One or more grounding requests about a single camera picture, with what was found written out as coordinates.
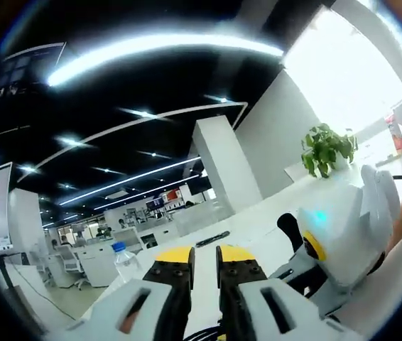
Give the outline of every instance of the yellow part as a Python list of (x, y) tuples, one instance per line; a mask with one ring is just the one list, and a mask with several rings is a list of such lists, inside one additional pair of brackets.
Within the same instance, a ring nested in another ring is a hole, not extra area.
[(327, 258), (326, 253), (324, 252), (324, 249), (322, 248), (322, 245), (319, 243), (319, 241), (316, 240), (316, 238), (311, 233), (309, 233), (309, 231), (303, 232), (303, 236), (308, 240), (313, 249), (315, 249), (318, 260), (325, 261)]
[(173, 247), (159, 254), (156, 261), (169, 261), (171, 263), (188, 263), (188, 256), (192, 247)]
[(223, 261), (247, 261), (255, 259), (254, 255), (243, 247), (231, 247), (229, 245), (220, 245)]

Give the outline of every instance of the floor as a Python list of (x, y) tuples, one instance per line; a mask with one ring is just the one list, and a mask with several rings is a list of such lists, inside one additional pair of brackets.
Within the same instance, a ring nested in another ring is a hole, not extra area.
[(59, 288), (49, 286), (51, 300), (61, 310), (78, 319), (98, 299), (106, 288), (93, 288), (88, 284), (82, 286), (82, 290), (72, 286), (71, 288)]

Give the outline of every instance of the white table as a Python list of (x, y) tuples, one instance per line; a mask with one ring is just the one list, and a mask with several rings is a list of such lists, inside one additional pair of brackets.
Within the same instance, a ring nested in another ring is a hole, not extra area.
[[(402, 157), (380, 169), (387, 169), (395, 175), (402, 174)], [(227, 238), (195, 250), (195, 285), (191, 295), (192, 311), (189, 314), (185, 336), (212, 327), (217, 324), (220, 316), (215, 247), (219, 244), (248, 247), (263, 270), (270, 275), (293, 255), (287, 236), (276, 228), (276, 220), (285, 212), (295, 213), (299, 207), (316, 201), (323, 191), (331, 190), (339, 181), (347, 181), (361, 186), (359, 165), (354, 164), (347, 170), (334, 173), (329, 179), (314, 179), (307, 176), (226, 220), (141, 252), (138, 254), (138, 259), (144, 270), (136, 277), (142, 278), (153, 264), (155, 255), (164, 249), (180, 245), (194, 245), (200, 240), (223, 231), (230, 231), (231, 234)], [(402, 180), (396, 184), (402, 199)], [(99, 300), (120, 285), (120, 280), (117, 278), (103, 292)], [(342, 307), (336, 315), (342, 323), (368, 338), (387, 320), (401, 300), (402, 242), (388, 256), (381, 268), (366, 280), (357, 291), (354, 300)], [(85, 318), (90, 316), (91, 308), (85, 313)]]

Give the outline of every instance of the black ceiling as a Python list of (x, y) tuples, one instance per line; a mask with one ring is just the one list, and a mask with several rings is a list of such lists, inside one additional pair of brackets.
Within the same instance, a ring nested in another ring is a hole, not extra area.
[[(23, 7), (21, 16), (2, 35), (0, 58), (38, 45), (67, 42), (60, 59), (63, 65), (70, 58), (119, 38), (175, 31), (239, 35), (286, 51), (319, 5), (330, 6), (333, 2), (103, 0), (95, 5), (81, 0), (33, 2)], [(52, 88), (46, 85), (41, 70), (48, 74), (56, 55), (44, 56), (46, 62), (39, 61), (36, 69), (14, 82), (13, 91), (9, 83), (5, 87), (0, 85), (0, 164), (13, 161), (18, 166), (36, 165), (64, 147), (57, 137), (83, 139), (140, 119), (118, 107), (161, 114), (218, 103), (205, 96), (210, 95), (248, 102), (243, 119), (281, 70), (275, 58), (250, 52), (171, 48), (135, 55), (127, 58), (126, 63), (115, 60), (86, 72), (64, 87)], [(5, 67), (6, 63), (0, 63), (0, 77)], [(240, 109), (184, 113), (116, 131), (46, 163), (39, 173), (27, 176), (18, 186), (43, 196), (43, 210), (54, 210), (61, 200), (189, 158), (197, 119), (225, 114), (232, 124)], [(151, 175), (127, 183), (125, 188), (132, 195), (158, 187), (161, 178), (163, 183), (178, 181), (183, 178), (183, 169), (180, 166)], [(198, 162), (194, 174), (202, 169)], [(105, 202), (106, 195), (118, 190), (115, 187), (86, 197), (74, 203), (69, 211), (91, 213)]]

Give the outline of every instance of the potted plant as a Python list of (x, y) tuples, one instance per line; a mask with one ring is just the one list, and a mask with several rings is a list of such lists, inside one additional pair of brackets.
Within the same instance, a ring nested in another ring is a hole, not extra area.
[(326, 124), (320, 124), (310, 129), (302, 140), (302, 162), (309, 174), (316, 177), (317, 168), (323, 178), (329, 178), (331, 170), (340, 169), (341, 162), (347, 165), (354, 160), (354, 152), (357, 150), (355, 136), (340, 136)]

